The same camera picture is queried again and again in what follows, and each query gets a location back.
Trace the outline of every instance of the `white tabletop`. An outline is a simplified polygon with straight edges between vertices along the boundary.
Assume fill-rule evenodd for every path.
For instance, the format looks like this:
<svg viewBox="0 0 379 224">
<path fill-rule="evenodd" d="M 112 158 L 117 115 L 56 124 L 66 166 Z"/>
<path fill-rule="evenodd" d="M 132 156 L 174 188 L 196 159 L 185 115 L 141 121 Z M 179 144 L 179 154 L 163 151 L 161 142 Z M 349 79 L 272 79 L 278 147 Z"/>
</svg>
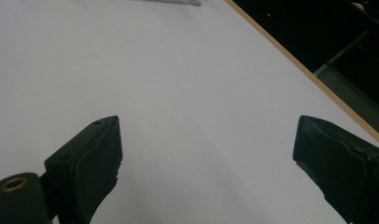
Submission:
<svg viewBox="0 0 379 224">
<path fill-rule="evenodd" d="M 223 0 L 0 0 L 0 179 L 118 115 L 92 223 L 344 223 L 291 158 L 302 114 L 379 146 Z"/>
</svg>

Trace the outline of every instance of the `white table surface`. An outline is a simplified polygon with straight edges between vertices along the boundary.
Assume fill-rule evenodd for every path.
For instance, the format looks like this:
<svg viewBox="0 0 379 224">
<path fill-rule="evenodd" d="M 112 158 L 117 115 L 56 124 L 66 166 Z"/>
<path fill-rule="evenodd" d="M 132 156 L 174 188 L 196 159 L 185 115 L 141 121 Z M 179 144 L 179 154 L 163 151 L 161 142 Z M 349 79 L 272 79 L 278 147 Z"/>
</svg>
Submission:
<svg viewBox="0 0 379 224">
<path fill-rule="evenodd" d="M 0 179 L 118 115 L 92 223 L 344 223 L 291 158 L 302 114 L 379 146 L 223 0 L 0 0 Z"/>
</svg>

